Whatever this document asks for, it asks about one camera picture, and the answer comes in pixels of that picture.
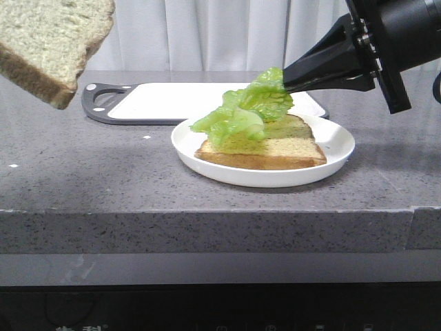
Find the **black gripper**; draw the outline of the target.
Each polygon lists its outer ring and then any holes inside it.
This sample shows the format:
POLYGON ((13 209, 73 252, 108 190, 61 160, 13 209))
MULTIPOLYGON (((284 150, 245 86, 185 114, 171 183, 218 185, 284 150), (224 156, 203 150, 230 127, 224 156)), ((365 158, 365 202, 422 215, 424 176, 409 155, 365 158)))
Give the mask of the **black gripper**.
POLYGON ((348 1, 340 17, 307 53, 284 69, 289 93, 380 89, 391 114, 411 108, 376 1, 348 1))

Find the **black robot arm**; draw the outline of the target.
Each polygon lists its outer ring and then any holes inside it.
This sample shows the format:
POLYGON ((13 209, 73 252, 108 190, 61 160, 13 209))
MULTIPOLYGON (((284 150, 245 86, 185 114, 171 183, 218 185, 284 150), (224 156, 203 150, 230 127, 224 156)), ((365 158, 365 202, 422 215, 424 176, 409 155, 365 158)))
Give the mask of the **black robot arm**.
POLYGON ((288 92, 379 86, 391 114, 411 108, 401 73, 440 58, 439 1, 348 1, 317 44, 283 70, 288 92))

